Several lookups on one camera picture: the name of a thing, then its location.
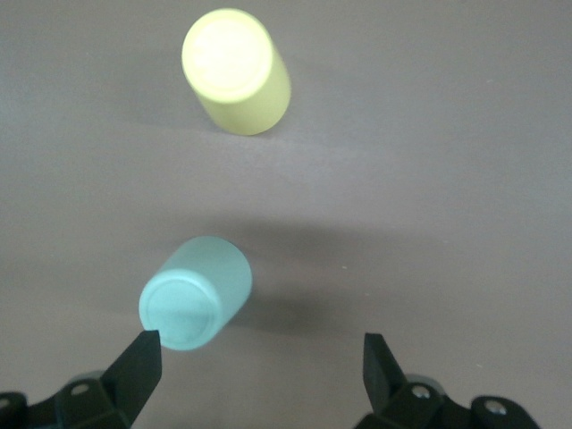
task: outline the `screw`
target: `screw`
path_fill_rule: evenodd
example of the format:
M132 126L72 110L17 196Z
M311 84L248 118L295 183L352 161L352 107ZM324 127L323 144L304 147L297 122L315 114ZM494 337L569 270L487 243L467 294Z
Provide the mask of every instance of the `screw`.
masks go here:
M431 392L429 392L429 390L424 386L420 385L413 386L413 389L411 389L411 391L415 396L417 396L421 400L428 400L429 398L431 398Z
M506 416L507 409L497 400L487 400L484 407L497 416Z

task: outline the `yellow object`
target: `yellow object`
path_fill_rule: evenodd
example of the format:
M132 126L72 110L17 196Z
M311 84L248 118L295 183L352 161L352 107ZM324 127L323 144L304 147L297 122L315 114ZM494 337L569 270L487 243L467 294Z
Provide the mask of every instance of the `yellow object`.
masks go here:
M218 9L190 28L182 69L214 123L253 135L272 128L290 102L290 78L264 26L249 13Z

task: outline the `light blue cup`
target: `light blue cup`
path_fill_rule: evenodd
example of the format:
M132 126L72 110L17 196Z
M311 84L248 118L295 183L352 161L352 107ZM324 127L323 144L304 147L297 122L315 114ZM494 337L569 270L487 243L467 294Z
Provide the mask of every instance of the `light blue cup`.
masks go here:
M169 349L191 350L210 340L246 302L252 271L233 244L196 237L183 244L147 283L139 299L146 330Z

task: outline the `gray table surface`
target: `gray table surface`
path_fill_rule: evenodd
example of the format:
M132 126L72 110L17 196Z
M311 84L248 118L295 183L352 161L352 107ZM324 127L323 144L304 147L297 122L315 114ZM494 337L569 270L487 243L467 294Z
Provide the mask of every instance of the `gray table surface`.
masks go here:
M290 109L218 130L182 40L230 5L268 28ZM141 330L186 239L254 293L164 350L136 428L350 429L364 332L467 406L572 421L572 2L0 3L0 390L42 400Z

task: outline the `cylindrical object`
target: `cylindrical object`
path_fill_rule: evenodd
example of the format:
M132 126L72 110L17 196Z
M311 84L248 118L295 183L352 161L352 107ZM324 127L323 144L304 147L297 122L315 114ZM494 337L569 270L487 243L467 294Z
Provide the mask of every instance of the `cylindrical object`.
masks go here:
M272 128L290 102L290 77L265 27L238 9L207 13L190 28L182 68L211 119L228 132Z
M146 330L169 349L210 341L239 311L252 288L244 255L229 241L196 237L183 244L147 283L139 299Z

